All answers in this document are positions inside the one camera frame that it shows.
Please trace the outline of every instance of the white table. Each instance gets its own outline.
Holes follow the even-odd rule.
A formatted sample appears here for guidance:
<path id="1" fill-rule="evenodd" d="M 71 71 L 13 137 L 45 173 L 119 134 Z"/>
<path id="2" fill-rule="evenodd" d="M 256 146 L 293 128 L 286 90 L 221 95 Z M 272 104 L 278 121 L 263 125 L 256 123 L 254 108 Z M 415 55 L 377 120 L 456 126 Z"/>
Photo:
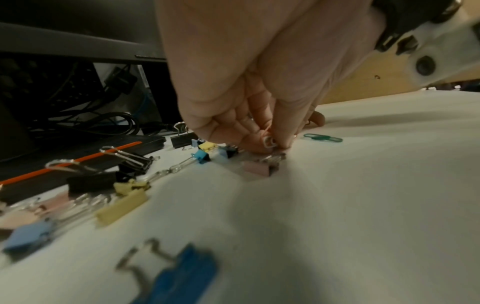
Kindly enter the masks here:
<path id="1" fill-rule="evenodd" d="M 243 155 L 157 181 L 113 225 L 89 221 L 0 270 L 1 303 L 128 303 L 118 259 L 150 237 L 211 248 L 221 270 L 202 303 L 479 303 L 480 95 L 418 92 L 320 106 L 271 178 Z M 168 168 L 194 150 L 154 155 Z M 65 188 L 45 194 L 53 196 Z M 154 275 L 164 265 L 147 253 Z"/>

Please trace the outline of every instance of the palm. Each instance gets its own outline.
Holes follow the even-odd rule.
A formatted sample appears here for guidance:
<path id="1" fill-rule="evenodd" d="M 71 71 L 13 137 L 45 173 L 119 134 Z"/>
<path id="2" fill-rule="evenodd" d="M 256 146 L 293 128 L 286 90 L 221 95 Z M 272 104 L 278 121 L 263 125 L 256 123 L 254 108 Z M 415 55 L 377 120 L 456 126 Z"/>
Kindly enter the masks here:
<path id="1" fill-rule="evenodd" d="M 157 11 L 188 126 L 254 152 L 267 152 L 269 126 L 288 147 L 384 22 L 367 0 L 160 0 Z"/>

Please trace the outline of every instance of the black wrist strap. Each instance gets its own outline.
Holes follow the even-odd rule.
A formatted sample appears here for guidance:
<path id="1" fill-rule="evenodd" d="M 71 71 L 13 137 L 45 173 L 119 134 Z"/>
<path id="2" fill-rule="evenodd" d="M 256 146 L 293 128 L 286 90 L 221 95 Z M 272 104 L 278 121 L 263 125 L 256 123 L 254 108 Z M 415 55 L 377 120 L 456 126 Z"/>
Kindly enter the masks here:
<path id="1" fill-rule="evenodd" d="M 372 6 L 386 16 L 386 29 L 375 49 L 388 51 L 405 33 L 425 22 L 449 20 L 462 6 L 459 0 L 373 0 Z"/>

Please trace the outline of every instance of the hand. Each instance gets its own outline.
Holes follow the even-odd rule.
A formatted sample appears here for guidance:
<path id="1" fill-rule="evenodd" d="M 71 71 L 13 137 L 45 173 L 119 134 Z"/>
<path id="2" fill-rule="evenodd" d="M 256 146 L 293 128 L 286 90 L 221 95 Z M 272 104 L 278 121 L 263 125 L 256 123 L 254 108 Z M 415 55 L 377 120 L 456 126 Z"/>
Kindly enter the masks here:
<path id="1" fill-rule="evenodd" d="M 385 29 L 371 0 L 157 0 L 180 113 L 201 138 L 291 146 Z"/>

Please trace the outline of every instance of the wooden panel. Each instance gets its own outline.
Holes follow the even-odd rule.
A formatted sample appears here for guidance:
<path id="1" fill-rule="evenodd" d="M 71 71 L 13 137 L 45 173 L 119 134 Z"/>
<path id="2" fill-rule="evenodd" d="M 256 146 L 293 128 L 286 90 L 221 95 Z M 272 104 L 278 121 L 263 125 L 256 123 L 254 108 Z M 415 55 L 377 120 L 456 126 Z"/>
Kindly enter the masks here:
<path id="1" fill-rule="evenodd" d="M 480 16 L 480 1 L 466 1 L 471 17 Z M 385 96 L 418 90 L 404 73 L 408 56 L 396 56 L 396 47 L 387 53 L 375 52 L 353 74 L 337 84 L 326 96 L 324 104 Z M 480 67 L 450 77 L 445 82 L 480 78 Z"/>

